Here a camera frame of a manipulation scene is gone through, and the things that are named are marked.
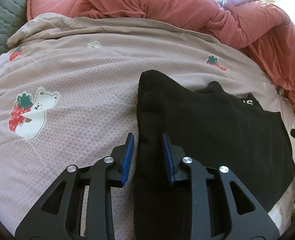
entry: polar bear print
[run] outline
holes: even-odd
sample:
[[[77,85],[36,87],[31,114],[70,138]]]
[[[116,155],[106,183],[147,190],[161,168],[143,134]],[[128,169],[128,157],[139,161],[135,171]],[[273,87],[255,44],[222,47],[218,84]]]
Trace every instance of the polar bear print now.
[[[41,132],[46,122],[46,110],[53,108],[60,98],[58,92],[46,91],[43,87],[38,88],[29,112],[21,114],[25,121],[18,125],[15,133],[26,140],[33,140]]]

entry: red strawberry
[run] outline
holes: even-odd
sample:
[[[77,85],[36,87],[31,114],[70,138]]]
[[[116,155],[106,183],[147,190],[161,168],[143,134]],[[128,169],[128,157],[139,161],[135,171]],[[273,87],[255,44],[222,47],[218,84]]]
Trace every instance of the red strawberry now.
[[[206,64],[215,66],[217,68],[219,68],[220,70],[226,71],[227,68],[221,67],[220,63],[217,61],[217,57],[209,56],[209,60],[206,62]]]
[[[29,112],[30,110],[31,106],[24,109],[19,107],[18,102],[15,103],[11,112],[11,119],[9,120],[10,131],[15,132],[16,127],[24,123],[25,117],[22,116],[22,114]]]
[[[226,71],[227,68],[221,67],[221,65],[219,64],[219,62],[215,63],[215,66],[218,67],[220,70]]]
[[[25,122],[25,117],[22,114],[29,112],[33,103],[31,102],[32,96],[23,93],[17,97],[17,102],[14,104],[11,111],[11,119],[9,120],[9,130],[15,132],[18,125],[22,125]]]
[[[22,47],[18,47],[10,56],[9,60],[13,61],[17,56],[20,56],[23,52]]]

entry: black cloth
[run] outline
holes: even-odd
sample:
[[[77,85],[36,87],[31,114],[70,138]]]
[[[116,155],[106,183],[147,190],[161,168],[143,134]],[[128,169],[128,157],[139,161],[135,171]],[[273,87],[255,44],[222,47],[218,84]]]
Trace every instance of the black cloth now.
[[[202,165],[229,167],[264,209],[271,210],[289,187],[295,167],[281,114],[258,105],[227,94],[218,82],[192,92],[158,71],[142,73],[134,188],[137,240],[181,240],[183,225],[190,223],[183,208],[190,201],[188,190],[171,188],[167,181],[164,132]]]
[[[263,109],[262,106],[260,105],[260,102],[257,101],[257,99],[254,97],[254,95],[252,93],[249,93],[246,98],[240,98],[240,100],[243,103],[246,103],[248,105],[253,105],[253,106],[256,106],[260,109]]]

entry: orange comforter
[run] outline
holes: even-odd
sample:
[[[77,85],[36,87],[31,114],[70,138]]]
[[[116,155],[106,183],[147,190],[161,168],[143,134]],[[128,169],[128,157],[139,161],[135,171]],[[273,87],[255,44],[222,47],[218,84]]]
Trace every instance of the orange comforter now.
[[[46,12],[68,17],[139,17],[210,34],[241,50],[285,90],[295,113],[295,26],[258,0],[28,0],[27,19]]]

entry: metal screw head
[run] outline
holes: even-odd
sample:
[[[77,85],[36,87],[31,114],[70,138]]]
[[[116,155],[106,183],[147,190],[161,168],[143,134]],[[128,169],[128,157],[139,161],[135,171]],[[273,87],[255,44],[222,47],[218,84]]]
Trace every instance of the metal screw head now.
[[[184,157],[182,160],[184,163],[191,163],[193,161],[190,157]]]
[[[114,158],[111,156],[105,157],[104,162],[105,163],[112,163],[112,162],[114,162]]]
[[[68,171],[68,172],[74,172],[74,171],[76,171],[76,166],[75,166],[75,165],[70,165],[70,166],[68,166],[68,167],[67,167],[67,171]]]
[[[228,167],[226,167],[226,166],[221,166],[220,167],[220,172],[222,172],[222,173],[228,173],[230,170],[228,169]]]

